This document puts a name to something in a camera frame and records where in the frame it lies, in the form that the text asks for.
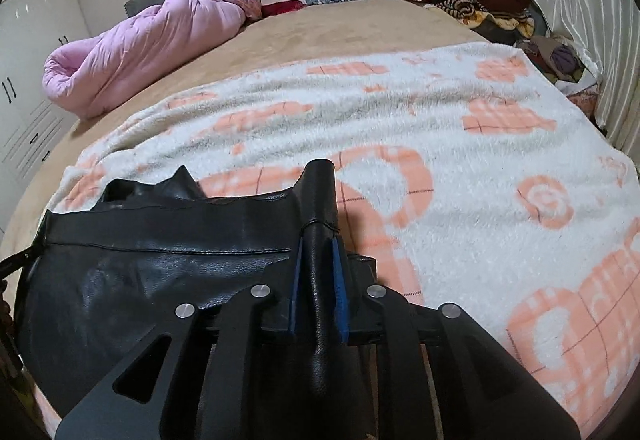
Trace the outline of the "white orange patterned blanket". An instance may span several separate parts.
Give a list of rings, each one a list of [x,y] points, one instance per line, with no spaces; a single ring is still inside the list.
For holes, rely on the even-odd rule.
[[[185,166],[209,197],[336,171],[346,243],[418,304],[455,301],[592,434],[639,364],[639,180],[519,50],[486,43],[300,61],[131,115],[49,208]]]

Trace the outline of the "white striped curtain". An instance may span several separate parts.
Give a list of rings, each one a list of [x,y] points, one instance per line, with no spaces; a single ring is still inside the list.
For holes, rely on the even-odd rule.
[[[639,161],[639,8],[634,0],[534,0],[549,29],[572,41],[600,87],[596,121]]]

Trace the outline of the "black leather jacket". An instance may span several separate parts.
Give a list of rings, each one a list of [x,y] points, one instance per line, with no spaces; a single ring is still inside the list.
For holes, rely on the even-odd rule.
[[[298,255],[302,439],[368,438],[375,421],[361,356],[335,324],[334,239],[326,160],[291,188],[254,197],[210,199],[185,169],[153,186],[112,181],[88,211],[44,217],[18,284],[18,352],[64,420],[155,327],[220,309]]]

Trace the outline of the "tan bed sheet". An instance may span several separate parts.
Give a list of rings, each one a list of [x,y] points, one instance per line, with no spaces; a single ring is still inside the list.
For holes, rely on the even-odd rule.
[[[53,149],[17,204],[8,231],[2,234],[1,256],[10,256],[32,243],[64,169],[76,162],[82,150],[111,133],[129,116],[181,90],[294,61],[428,50],[482,39],[440,9],[419,7],[405,0],[311,6],[258,21],[101,119],[75,124]]]

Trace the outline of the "pink puffy quilt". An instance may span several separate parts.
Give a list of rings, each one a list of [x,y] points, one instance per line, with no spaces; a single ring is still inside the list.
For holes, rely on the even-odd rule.
[[[94,119],[231,40],[244,22],[243,9],[228,0],[164,0],[51,52],[43,93],[78,119]]]

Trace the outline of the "white wardrobe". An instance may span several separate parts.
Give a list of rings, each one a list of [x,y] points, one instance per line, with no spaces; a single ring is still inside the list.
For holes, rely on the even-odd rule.
[[[23,193],[76,122],[42,87],[53,50],[89,35],[79,0],[1,1],[1,230]]]

